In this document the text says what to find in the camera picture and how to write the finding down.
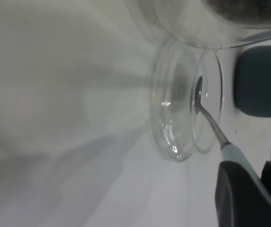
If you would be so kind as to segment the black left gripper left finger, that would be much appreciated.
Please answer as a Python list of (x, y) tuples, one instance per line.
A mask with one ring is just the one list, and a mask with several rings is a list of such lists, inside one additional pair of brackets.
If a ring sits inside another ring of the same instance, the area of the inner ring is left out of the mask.
[(220, 227), (271, 227), (271, 205), (238, 163), (220, 163), (215, 205)]

